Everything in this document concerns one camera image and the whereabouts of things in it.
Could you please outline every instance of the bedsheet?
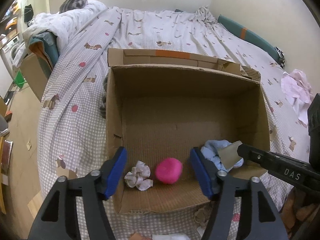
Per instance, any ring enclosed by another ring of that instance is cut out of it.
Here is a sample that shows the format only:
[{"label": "bedsheet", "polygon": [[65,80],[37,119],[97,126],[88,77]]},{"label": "bedsheet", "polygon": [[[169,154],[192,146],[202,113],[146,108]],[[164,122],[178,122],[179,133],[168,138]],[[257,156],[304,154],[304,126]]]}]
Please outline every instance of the bedsheet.
[{"label": "bedsheet", "polygon": [[[66,169],[85,176],[106,160],[106,124],[99,114],[108,72],[107,48],[166,49],[217,56],[252,67],[261,73],[261,86],[270,129],[271,151],[301,160],[308,159],[309,136],[280,88],[283,70],[262,49],[229,33],[209,10],[196,13],[143,12],[108,8],[69,41],[45,89],[38,127],[38,169],[43,196],[57,179],[56,160]],[[291,186],[267,173],[261,180],[278,210]],[[164,214],[119,215],[112,199],[104,203],[116,239],[128,239],[136,232],[185,233],[200,239],[193,220],[197,208]],[[77,199],[83,239],[89,239],[81,198]],[[235,239],[239,224],[240,199],[234,205],[228,239]]]}]

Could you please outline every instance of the pink ball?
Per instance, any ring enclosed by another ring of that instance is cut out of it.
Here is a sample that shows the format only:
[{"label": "pink ball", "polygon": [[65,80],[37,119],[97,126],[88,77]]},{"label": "pink ball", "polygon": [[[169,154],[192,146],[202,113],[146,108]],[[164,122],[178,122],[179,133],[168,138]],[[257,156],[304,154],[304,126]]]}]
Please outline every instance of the pink ball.
[{"label": "pink ball", "polygon": [[156,178],[164,184],[177,182],[182,173],[182,163],[175,158],[167,158],[156,167]]}]

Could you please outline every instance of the metal bolt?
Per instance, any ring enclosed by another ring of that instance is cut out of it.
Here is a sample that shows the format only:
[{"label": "metal bolt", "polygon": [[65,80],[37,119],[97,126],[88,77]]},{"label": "metal bolt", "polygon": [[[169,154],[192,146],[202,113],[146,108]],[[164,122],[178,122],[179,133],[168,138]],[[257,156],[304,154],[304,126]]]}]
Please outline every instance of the metal bolt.
[{"label": "metal bolt", "polygon": [[67,180],[67,177],[66,176],[60,176],[58,178],[58,182],[65,182]]},{"label": "metal bolt", "polygon": [[219,171],[217,172],[217,174],[218,174],[219,176],[221,176],[221,177],[225,177],[228,173],[227,173],[226,171],[224,171],[224,170],[219,170]]},{"label": "metal bolt", "polygon": [[93,170],[90,172],[91,176],[99,176],[100,175],[100,171],[99,170]]},{"label": "metal bolt", "polygon": [[251,177],[251,181],[254,183],[259,183],[260,179],[258,177]]}]

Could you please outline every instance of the pink clothing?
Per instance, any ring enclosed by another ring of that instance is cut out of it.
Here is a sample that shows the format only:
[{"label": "pink clothing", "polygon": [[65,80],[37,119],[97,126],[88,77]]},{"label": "pink clothing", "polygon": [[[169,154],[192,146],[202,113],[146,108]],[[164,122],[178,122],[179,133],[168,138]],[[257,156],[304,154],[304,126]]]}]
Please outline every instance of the pink clothing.
[{"label": "pink clothing", "polygon": [[306,74],[298,69],[293,70],[290,74],[284,72],[281,78],[281,90],[285,93],[286,99],[292,105],[298,119],[307,127],[307,110],[314,95]]}]

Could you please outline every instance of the light blue cloth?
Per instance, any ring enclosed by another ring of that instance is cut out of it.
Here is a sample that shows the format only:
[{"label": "light blue cloth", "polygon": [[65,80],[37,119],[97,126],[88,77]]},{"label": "light blue cloth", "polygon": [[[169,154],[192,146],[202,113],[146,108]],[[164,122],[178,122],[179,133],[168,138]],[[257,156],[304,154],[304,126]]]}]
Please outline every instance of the light blue cloth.
[{"label": "light blue cloth", "polygon": [[223,166],[223,164],[220,160],[220,157],[218,155],[218,149],[222,149],[224,147],[227,147],[230,144],[231,143],[228,142],[227,140],[221,140],[221,141],[208,140],[205,142],[204,146],[201,148],[201,153],[203,154],[203,156],[207,160],[212,161],[218,170],[224,170],[226,172],[229,172],[232,168],[239,168],[244,163],[244,160],[242,158],[235,165],[233,165],[233,167],[231,167],[230,169],[226,169]]}]

